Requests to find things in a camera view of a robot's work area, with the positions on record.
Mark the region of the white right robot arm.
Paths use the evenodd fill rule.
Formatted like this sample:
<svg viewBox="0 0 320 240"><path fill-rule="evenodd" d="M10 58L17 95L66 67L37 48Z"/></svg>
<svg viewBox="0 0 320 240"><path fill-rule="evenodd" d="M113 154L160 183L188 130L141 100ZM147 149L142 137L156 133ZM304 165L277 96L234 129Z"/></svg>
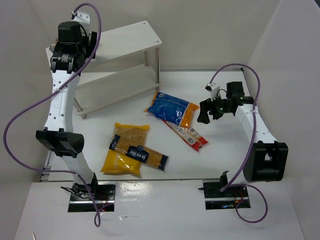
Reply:
<svg viewBox="0 0 320 240"><path fill-rule="evenodd" d="M278 141L264 123L255 100L246 96L240 81L226 85L226 97L220 95L221 88L215 83L208 83L206 90L210 98L200 102L197 122L210 123L225 114L233 114L241 123L250 143L244 161L238 170L225 171L220 176L221 190L255 182L278 182L284 177L289 148Z"/></svg>

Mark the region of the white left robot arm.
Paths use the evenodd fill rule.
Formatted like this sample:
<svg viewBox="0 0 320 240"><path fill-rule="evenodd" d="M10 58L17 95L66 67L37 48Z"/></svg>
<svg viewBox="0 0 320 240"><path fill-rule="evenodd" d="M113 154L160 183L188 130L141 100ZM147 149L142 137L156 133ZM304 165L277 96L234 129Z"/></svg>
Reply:
<svg viewBox="0 0 320 240"><path fill-rule="evenodd" d="M43 130L36 139L65 162L74 172L74 185L69 192L82 197L97 193L98 180L83 154L84 136L73 131L73 106L81 74L93 51L83 26L76 21L58 26L58 41L50 58L52 92L50 109Z"/></svg>

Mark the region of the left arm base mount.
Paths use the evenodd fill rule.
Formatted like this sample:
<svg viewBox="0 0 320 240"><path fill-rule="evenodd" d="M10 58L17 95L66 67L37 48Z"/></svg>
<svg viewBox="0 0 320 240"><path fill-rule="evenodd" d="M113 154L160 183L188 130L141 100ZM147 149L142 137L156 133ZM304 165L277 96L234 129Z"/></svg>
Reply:
<svg viewBox="0 0 320 240"><path fill-rule="evenodd" d="M91 201L88 191L81 190L77 185L70 187L61 187L70 193L68 204L69 213L95 212L95 207ZM102 212L113 212L115 209L116 183L98 182L96 193L93 199L97 208Z"/></svg>

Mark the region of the fusilli bag with dark label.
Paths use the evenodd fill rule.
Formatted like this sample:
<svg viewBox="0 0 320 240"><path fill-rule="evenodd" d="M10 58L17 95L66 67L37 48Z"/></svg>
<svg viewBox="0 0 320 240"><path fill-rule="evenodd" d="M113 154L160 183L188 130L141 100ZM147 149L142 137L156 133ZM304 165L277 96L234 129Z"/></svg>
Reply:
<svg viewBox="0 0 320 240"><path fill-rule="evenodd" d="M54 40L54 42L50 45L49 50L50 50L52 53L54 52L55 46L56 46L56 44L58 43L58 41L59 41L59 39L56 38L56 39Z"/></svg>

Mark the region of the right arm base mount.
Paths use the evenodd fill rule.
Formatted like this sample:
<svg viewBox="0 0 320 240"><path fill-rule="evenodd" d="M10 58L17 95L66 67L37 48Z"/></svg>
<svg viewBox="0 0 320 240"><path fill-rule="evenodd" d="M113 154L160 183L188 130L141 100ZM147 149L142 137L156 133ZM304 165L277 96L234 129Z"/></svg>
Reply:
<svg viewBox="0 0 320 240"><path fill-rule="evenodd" d="M203 192L206 210L227 210L251 208L248 190L244 186L231 187L224 192L220 191L221 185L217 180L205 180L198 188Z"/></svg>

